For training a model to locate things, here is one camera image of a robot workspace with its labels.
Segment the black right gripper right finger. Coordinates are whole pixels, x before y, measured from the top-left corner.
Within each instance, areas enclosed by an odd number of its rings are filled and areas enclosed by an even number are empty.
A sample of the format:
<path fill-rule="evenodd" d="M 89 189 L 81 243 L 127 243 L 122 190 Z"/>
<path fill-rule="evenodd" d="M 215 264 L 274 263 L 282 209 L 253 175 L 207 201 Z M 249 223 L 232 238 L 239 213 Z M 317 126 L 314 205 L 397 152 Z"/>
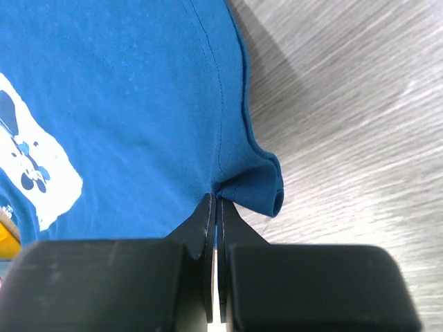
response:
<path fill-rule="evenodd" d="M 367 245 L 276 244 L 217 201 L 218 291 L 228 331 L 420 331 L 396 261 Z"/>

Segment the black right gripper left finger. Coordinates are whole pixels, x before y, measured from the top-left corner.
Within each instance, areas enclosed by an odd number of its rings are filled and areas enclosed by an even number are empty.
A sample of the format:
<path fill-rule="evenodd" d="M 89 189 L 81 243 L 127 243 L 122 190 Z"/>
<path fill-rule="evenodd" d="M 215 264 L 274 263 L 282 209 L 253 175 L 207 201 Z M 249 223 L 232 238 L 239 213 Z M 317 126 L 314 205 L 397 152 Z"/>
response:
<path fill-rule="evenodd" d="M 1 287 L 2 331 L 206 331 L 216 200 L 162 239 L 40 241 Z"/>

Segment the blue Mickey print t-shirt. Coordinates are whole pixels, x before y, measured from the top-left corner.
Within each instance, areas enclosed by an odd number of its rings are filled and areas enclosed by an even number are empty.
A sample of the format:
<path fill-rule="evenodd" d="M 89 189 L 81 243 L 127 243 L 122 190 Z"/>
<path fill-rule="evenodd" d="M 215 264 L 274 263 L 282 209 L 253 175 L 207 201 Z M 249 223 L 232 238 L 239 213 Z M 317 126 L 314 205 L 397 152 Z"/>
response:
<path fill-rule="evenodd" d="M 225 1 L 2 1 L 1 207 L 21 243 L 164 237 L 205 194 L 274 217 Z"/>

